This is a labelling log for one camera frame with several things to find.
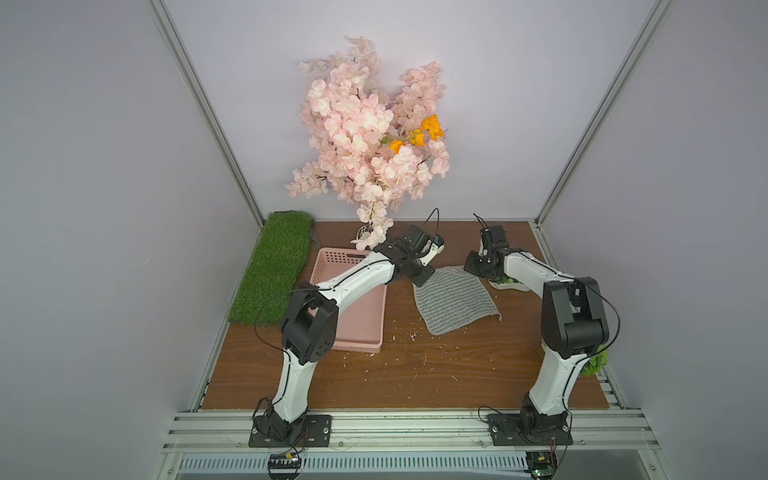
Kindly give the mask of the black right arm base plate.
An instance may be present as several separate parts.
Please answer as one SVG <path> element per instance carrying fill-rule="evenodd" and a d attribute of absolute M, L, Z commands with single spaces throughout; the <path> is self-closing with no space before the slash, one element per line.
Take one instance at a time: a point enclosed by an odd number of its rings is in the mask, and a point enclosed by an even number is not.
<path fill-rule="evenodd" d="M 573 438 L 565 414 L 489 414 L 486 418 L 494 446 L 570 446 Z"/>

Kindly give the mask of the grey striped square dishcloth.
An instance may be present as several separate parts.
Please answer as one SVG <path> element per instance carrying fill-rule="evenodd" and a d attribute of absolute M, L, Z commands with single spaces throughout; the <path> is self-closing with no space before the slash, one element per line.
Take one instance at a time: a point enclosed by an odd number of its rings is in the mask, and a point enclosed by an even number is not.
<path fill-rule="evenodd" d="M 413 286 L 414 300 L 428 332 L 441 336 L 486 317 L 502 314 L 481 280 L 460 266 L 436 269 L 421 287 Z"/>

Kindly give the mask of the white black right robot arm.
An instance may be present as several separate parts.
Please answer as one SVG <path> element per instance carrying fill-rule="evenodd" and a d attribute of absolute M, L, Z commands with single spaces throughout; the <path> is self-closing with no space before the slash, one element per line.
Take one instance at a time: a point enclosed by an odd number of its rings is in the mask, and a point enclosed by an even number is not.
<path fill-rule="evenodd" d="M 511 247 L 500 225 L 482 227 L 480 248 L 468 254 L 465 270 L 489 282 L 515 280 L 542 300 L 544 359 L 524 398 L 517 431 L 528 443 L 568 433 L 568 402 L 577 377 L 587 360 L 609 343 L 597 281 L 563 273 L 531 253 Z"/>

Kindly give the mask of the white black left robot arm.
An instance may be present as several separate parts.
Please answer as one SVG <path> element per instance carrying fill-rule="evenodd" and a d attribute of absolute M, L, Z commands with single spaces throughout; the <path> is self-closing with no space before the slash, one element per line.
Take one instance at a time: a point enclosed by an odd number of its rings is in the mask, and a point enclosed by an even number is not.
<path fill-rule="evenodd" d="M 402 277 L 423 286 L 434 274 L 430 262 L 444 245 L 440 235 L 411 225 L 404 236 L 377 245 L 339 275 L 317 285 L 302 282 L 291 292 L 280 323 L 278 390 L 263 412 L 252 415 L 250 447 L 291 448 L 308 439 L 310 387 L 318 363 L 335 343 L 341 314 L 370 291 Z"/>

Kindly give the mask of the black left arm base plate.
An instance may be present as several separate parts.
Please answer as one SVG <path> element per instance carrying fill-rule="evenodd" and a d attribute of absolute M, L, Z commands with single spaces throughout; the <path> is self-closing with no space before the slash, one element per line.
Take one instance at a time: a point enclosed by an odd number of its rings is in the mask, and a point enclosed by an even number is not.
<path fill-rule="evenodd" d="M 304 414 L 286 422 L 277 414 L 256 415 L 248 440 L 251 448 L 328 447 L 332 430 L 331 415 Z"/>

